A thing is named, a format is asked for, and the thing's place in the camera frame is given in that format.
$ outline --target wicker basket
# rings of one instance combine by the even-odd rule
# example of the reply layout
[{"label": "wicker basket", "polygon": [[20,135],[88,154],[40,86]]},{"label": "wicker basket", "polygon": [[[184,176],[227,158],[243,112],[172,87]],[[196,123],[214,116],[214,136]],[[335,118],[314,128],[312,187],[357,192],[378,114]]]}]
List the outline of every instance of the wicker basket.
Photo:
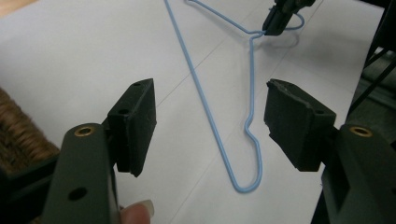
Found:
[{"label": "wicker basket", "polygon": [[0,89],[0,167],[12,174],[58,153],[59,149]]}]

